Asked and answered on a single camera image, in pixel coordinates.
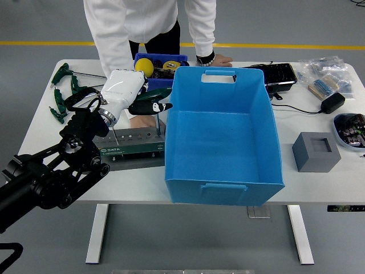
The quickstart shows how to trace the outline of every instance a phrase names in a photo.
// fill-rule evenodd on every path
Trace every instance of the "black pants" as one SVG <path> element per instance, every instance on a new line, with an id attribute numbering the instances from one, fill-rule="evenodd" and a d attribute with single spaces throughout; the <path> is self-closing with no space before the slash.
<path id="1" fill-rule="evenodd" d="M 138 53 L 139 43 L 129 41 L 133 60 Z M 161 33 L 144 44 L 147 53 L 180 54 L 180 25 L 176 21 L 174 27 L 167 33 Z"/>

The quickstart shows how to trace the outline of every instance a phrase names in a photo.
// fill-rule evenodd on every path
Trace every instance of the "black wristwatch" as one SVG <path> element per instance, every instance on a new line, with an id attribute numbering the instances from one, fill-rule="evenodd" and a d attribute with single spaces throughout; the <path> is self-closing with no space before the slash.
<path id="1" fill-rule="evenodd" d="M 214 53 L 214 50 L 213 50 L 212 53 L 207 57 L 199 57 L 197 55 L 196 62 L 198 63 L 199 66 L 208 67 L 213 63 L 215 58 L 216 58 L 216 54 Z"/>

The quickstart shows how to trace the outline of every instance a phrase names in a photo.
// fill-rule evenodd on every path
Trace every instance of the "black power adapter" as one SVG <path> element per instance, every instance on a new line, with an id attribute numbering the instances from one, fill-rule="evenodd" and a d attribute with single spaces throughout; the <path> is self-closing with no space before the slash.
<path id="1" fill-rule="evenodd" d="M 322 101 L 320 112 L 330 114 L 342 106 L 344 104 L 344 100 L 344 96 L 341 93 L 336 92 Z"/>

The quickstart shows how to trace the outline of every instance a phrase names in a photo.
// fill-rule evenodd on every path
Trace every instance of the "sata logo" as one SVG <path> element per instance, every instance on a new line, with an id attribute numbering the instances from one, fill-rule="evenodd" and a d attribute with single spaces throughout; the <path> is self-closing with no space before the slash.
<path id="1" fill-rule="evenodd" d="M 120 149 L 119 148 L 108 148 L 108 149 L 103 148 L 100 151 L 101 152 L 111 152 L 111 151 L 120 151 Z"/>

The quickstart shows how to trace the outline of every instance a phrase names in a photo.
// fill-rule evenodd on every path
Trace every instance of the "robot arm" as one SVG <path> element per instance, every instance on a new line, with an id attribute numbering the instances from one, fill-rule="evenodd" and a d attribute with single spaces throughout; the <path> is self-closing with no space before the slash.
<path id="1" fill-rule="evenodd" d="M 87 108 L 73 105 L 95 92 L 93 88 L 85 88 L 80 94 L 67 98 L 65 105 L 75 114 L 61 130 L 60 143 L 34 155 L 15 155 L 2 171 L 8 183 L 0 188 L 0 233 L 36 206 L 67 208 L 105 177 L 110 167 L 102 163 L 93 138 L 106 136 L 108 127 L 117 123 L 120 113 L 130 106 L 137 109 L 135 114 L 142 115 L 172 107 L 156 103 L 161 95 L 155 92 L 147 95 L 148 92 L 143 93 L 146 89 L 143 72 L 115 70 L 102 89 L 102 96 L 92 100 Z M 58 155 L 45 165 L 43 160 L 53 154 Z M 62 162 L 68 167 L 55 170 Z"/>

